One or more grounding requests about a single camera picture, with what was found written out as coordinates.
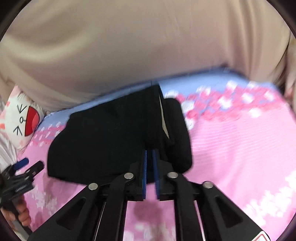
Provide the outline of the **left hand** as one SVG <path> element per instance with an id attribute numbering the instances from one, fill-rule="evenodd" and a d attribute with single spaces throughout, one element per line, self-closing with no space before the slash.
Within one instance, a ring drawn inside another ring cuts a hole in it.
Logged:
<path id="1" fill-rule="evenodd" d="M 19 198 L 18 202 L 16 203 L 16 209 L 19 213 L 18 219 L 22 223 L 22 226 L 30 226 L 32 219 L 30 217 L 29 209 L 27 208 L 27 203 L 24 196 Z M 13 230 L 16 230 L 15 226 L 13 225 L 13 221 L 16 219 L 15 215 L 3 208 L 1 208 L 1 212 L 4 215 L 6 221 L 9 223 L 10 227 Z"/>

